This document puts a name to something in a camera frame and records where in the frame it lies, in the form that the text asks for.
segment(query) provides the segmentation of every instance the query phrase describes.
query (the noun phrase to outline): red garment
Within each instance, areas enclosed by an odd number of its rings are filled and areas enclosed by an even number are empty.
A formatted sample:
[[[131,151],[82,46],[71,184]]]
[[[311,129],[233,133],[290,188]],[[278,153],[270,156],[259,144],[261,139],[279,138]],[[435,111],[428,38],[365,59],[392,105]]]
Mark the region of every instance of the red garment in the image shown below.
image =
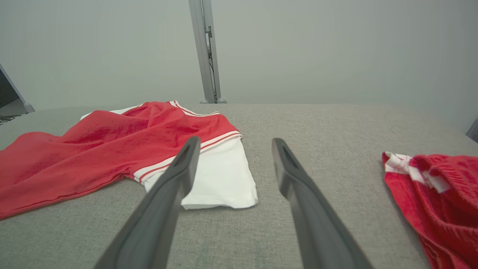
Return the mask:
[[[478,158],[385,152],[385,182],[434,269],[478,267]]]
[[[240,135],[221,114],[149,102],[123,114],[95,111],[63,136],[23,134],[0,151],[0,219],[133,179],[141,168],[168,166],[188,138],[199,136],[203,148],[227,133]]]

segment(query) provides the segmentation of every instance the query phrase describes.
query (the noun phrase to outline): gray table surface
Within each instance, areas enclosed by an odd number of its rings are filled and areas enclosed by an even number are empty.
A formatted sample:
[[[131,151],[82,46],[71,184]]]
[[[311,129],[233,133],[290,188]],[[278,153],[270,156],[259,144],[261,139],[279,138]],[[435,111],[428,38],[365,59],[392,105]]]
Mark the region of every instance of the gray table surface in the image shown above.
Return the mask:
[[[271,140],[283,138],[375,268],[428,268],[421,245],[384,184],[383,151],[478,156],[478,144],[439,120],[386,106],[220,104],[244,135],[259,204],[183,210],[168,268],[301,268],[288,202],[279,194]],[[34,112],[0,126],[0,149],[19,135],[64,134],[95,109]],[[92,268],[145,195],[132,180],[0,221],[0,268]]]

